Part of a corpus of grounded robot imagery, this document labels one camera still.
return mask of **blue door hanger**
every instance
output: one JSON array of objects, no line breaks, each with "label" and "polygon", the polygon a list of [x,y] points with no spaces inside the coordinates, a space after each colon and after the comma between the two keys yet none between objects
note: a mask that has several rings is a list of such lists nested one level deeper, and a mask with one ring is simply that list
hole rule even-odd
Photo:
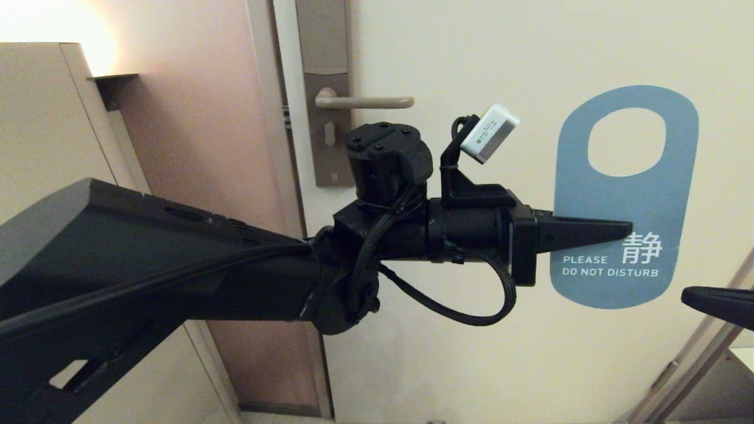
[{"label": "blue door hanger", "polygon": [[[665,121],[665,147],[653,167],[612,177],[589,163],[594,125],[622,109],[643,108]],[[556,215],[633,222],[623,241],[550,255],[558,293],[581,305],[619,309],[660,296],[670,286],[697,151],[699,116],[686,97],[667,88],[632,85],[600,94],[563,124],[555,180]]]}]

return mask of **door handle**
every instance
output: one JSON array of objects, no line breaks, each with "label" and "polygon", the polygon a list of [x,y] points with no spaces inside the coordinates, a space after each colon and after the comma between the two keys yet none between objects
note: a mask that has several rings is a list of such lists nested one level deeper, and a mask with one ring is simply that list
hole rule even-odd
[{"label": "door handle", "polygon": [[405,109],[414,106],[413,97],[338,97],[325,87],[317,93],[314,104],[321,109]]}]

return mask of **white sensor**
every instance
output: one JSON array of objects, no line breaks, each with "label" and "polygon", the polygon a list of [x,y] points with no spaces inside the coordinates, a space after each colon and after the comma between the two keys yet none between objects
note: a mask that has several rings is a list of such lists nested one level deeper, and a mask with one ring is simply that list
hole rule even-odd
[{"label": "white sensor", "polygon": [[476,159],[480,164],[489,159],[508,137],[516,125],[521,122],[501,104],[494,104],[484,112],[466,139],[461,143],[461,150]]}]

